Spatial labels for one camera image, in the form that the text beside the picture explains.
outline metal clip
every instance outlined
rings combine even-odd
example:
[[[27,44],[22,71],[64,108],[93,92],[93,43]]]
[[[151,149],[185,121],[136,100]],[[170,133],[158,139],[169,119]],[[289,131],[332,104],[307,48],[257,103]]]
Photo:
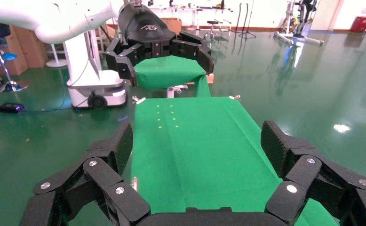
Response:
[[[241,101],[241,96],[240,95],[236,95],[235,97],[229,96],[229,98],[232,99],[232,100]]]
[[[132,97],[132,99],[135,101],[135,102],[133,102],[133,104],[140,104],[140,103],[142,103],[143,101],[145,101],[145,97],[144,98],[141,98],[141,99],[139,99],[139,98],[137,98],[136,96],[134,96],[134,97]]]

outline blue object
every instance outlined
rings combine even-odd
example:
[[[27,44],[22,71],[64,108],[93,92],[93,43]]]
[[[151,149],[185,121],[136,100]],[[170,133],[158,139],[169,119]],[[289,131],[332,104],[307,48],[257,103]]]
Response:
[[[14,53],[4,53],[2,56],[5,61],[14,60],[15,58],[17,58],[17,55],[15,55]]]

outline green epoxy floor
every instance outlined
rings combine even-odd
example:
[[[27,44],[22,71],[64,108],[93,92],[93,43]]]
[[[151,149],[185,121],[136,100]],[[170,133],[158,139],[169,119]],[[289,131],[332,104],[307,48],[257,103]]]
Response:
[[[246,42],[225,34],[228,42],[212,46],[218,50],[213,52],[212,95],[241,95],[258,125],[275,120],[287,134],[308,139],[331,160],[366,176],[366,35],[312,33],[326,41],[324,46],[306,44],[296,68],[284,70],[286,46],[272,33],[255,34]],[[20,102],[27,110],[41,110],[62,103],[66,69],[29,69],[15,78],[29,80],[30,87],[0,94],[0,104]],[[162,90],[128,91],[130,96],[165,96]],[[194,92],[190,88],[180,96]],[[65,96],[68,107],[67,91]],[[132,121],[133,113],[130,99],[124,108],[0,115],[0,226],[18,225],[38,181],[76,162],[91,142],[111,136],[121,121]],[[334,125],[350,130],[339,133]],[[71,222],[109,224],[94,203]]]

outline robotic hand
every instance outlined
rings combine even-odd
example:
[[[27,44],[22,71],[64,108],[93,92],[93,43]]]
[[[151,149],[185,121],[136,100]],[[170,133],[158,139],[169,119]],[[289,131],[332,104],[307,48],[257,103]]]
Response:
[[[114,39],[106,50],[108,68],[119,73],[122,79],[129,79],[137,85],[133,67],[139,62],[169,55],[197,60],[207,72],[214,70],[211,49],[205,40],[187,32],[176,34],[145,5],[129,3],[124,5],[118,17],[123,38]]]

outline stool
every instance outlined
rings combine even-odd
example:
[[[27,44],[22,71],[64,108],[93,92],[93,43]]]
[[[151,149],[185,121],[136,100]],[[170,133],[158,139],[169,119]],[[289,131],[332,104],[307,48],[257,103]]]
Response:
[[[0,24],[0,38],[9,36],[11,34],[10,27],[6,24]],[[3,56],[0,52],[0,65],[3,67],[4,73],[6,74],[8,82],[6,83],[4,92],[17,92],[23,90],[24,88],[29,86],[28,82],[21,82],[24,83],[23,86],[17,84],[15,81],[11,80],[10,74],[8,73],[6,62],[3,59]]]
[[[219,22],[215,20],[208,20],[207,23],[211,25],[211,31],[205,33],[204,39],[206,39],[208,35],[211,37],[211,40],[217,38],[218,35],[214,33],[214,25],[219,24]]]

